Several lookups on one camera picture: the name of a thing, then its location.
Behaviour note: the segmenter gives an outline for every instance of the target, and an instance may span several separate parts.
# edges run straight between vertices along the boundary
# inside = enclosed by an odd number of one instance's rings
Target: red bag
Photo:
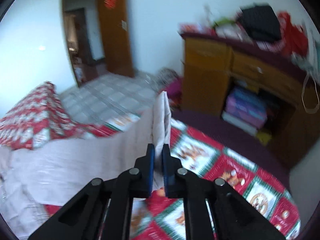
[[[287,12],[280,12],[278,20],[281,26],[281,35],[285,41],[281,54],[289,57],[292,53],[297,53],[305,57],[308,53],[308,38],[303,33],[301,26],[292,25],[290,14]]]

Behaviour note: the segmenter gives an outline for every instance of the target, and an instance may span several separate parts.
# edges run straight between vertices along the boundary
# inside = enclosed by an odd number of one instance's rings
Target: doorway
[[[108,72],[134,77],[126,0],[62,0],[62,10],[78,87]]]

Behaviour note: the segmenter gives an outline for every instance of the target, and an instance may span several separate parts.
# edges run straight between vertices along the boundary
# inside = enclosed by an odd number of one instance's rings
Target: tiled floor
[[[74,121],[102,124],[124,113],[141,113],[151,107],[156,92],[149,77],[139,73],[128,78],[107,73],[80,89],[71,88],[60,95],[62,105]]]

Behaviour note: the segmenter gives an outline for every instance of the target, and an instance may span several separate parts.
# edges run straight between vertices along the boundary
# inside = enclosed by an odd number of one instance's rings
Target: white string
[[[307,75],[304,79],[304,82],[303,82],[303,87],[302,87],[302,93],[301,93],[301,98],[302,98],[302,103],[303,103],[303,107],[304,107],[304,110],[306,111],[307,114],[315,114],[316,112],[318,112],[319,110],[319,107],[320,107],[320,101],[319,101],[319,96],[318,96],[318,92],[317,92],[317,85],[316,85],[316,81],[314,79],[314,77],[311,75],[311,78],[313,80],[313,82],[315,83],[315,88],[316,88],[316,94],[317,94],[317,98],[318,98],[318,104],[316,105],[316,107],[314,109],[308,109],[306,108],[305,104],[304,104],[304,101],[303,101],[303,97],[304,97],[304,92],[305,92],[305,89],[306,89],[306,85],[307,85],[307,82],[309,80],[309,77],[310,77],[310,73],[309,71],[307,71]]]

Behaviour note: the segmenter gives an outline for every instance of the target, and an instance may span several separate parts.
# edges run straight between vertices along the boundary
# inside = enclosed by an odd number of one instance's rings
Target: cabinet drawer
[[[294,100],[297,104],[301,102],[302,84],[279,70],[270,68],[270,72],[263,83],[284,97]]]
[[[186,64],[213,70],[225,70],[230,66],[230,62],[231,48],[226,44],[204,39],[186,39]]]
[[[256,82],[260,82],[263,79],[266,70],[260,60],[234,52],[233,62],[232,71],[234,73],[248,77]]]
[[[269,87],[284,98],[288,97],[296,103],[300,102],[302,85],[277,68],[258,59],[235,52],[233,72]]]

